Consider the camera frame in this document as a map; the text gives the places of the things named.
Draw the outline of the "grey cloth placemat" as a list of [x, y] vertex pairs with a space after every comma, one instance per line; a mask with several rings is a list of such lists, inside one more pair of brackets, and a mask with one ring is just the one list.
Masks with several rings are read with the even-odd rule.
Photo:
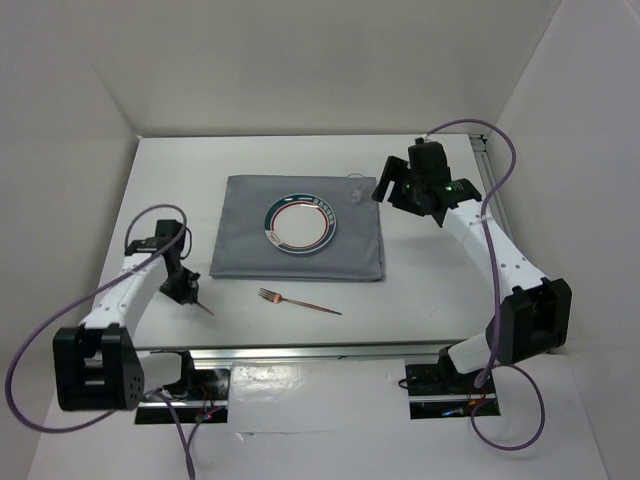
[[235, 175], [209, 274], [220, 279], [377, 282], [385, 276], [376, 180]]

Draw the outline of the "white plate green red rim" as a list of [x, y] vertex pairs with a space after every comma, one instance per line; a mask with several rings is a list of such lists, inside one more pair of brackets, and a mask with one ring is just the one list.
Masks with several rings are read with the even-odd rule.
[[275, 201], [264, 217], [264, 231], [278, 250], [308, 255], [325, 248], [337, 231], [333, 207], [307, 193], [286, 195]]

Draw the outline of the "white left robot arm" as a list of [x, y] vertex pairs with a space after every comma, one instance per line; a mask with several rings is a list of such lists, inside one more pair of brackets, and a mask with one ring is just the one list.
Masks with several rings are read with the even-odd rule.
[[182, 265], [187, 227], [159, 220], [152, 237], [125, 249], [126, 278], [107, 289], [75, 328], [53, 338], [57, 400], [64, 411], [133, 410], [145, 395], [163, 387], [184, 399], [196, 390], [197, 374], [185, 352], [139, 353], [135, 331], [154, 295], [180, 306], [198, 303], [199, 274]]

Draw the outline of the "copper knife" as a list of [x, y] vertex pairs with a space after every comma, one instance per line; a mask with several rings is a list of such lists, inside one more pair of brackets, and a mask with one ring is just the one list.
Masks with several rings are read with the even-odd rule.
[[200, 309], [202, 309], [204, 312], [206, 312], [207, 314], [211, 315], [211, 316], [215, 316], [214, 312], [209, 309], [208, 307], [206, 307], [205, 305], [201, 304], [200, 302], [196, 302], [195, 305], [197, 307], [199, 307]]

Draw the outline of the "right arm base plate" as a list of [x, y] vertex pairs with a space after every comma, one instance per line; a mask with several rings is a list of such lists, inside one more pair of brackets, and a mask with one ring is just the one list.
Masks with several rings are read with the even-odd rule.
[[408, 364], [398, 387], [408, 394], [412, 420], [500, 416], [495, 383], [492, 378], [480, 388], [474, 386], [475, 374], [445, 381], [435, 364]]

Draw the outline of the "copper fork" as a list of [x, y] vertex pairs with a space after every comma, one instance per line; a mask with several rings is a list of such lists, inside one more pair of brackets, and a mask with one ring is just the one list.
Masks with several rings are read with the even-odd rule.
[[333, 315], [341, 315], [341, 312], [338, 312], [336, 310], [332, 310], [332, 309], [328, 309], [326, 307], [322, 307], [319, 305], [315, 305], [315, 304], [311, 304], [308, 302], [304, 302], [304, 301], [300, 301], [300, 300], [294, 300], [294, 299], [290, 299], [290, 298], [286, 298], [284, 296], [282, 296], [280, 293], [278, 292], [274, 292], [271, 290], [267, 290], [264, 288], [260, 288], [258, 291], [258, 295], [260, 298], [273, 303], [273, 304], [281, 304], [281, 303], [290, 303], [292, 305], [296, 305], [296, 306], [300, 306], [303, 308], [307, 308], [307, 309], [311, 309], [311, 310], [315, 310], [315, 311], [319, 311], [319, 312], [323, 312], [323, 313], [329, 313], [329, 314], [333, 314]]

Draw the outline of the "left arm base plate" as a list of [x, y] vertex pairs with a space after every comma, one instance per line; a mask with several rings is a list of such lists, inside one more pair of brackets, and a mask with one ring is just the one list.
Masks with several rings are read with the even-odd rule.
[[[163, 386], [160, 394], [171, 403], [181, 424], [221, 424], [228, 420], [230, 383], [229, 365], [192, 365], [183, 369], [177, 382]], [[136, 425], [173, 422], [169, 407], [161, 398], [145, 400], [136, 410]]]

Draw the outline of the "clear plastic cup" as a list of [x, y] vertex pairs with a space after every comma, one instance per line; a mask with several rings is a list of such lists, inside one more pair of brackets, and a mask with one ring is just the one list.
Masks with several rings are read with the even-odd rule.
[[348, 200], [352, 204], [361, 204], [370, 200], [371, 188], [375, 186], [375, 178], [359, 172], [346, 176], [348, 180]]

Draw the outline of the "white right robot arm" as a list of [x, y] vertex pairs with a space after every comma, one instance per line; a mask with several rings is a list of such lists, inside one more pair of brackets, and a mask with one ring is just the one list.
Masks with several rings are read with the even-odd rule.
[[453, 179], [443, 146], [419, 139], [408, 159], [387, 158], [372, 193], [377, 202], [432, 217], [456, 239], [493, 287], [494, 316], [485, 330], [439, 353], [436, 379], [448, 392], [472, 378], [484, 383], [496, 365], [514, 365], [563, 346], [572, 291], [530, 263], [489, 214], [479, 190]]

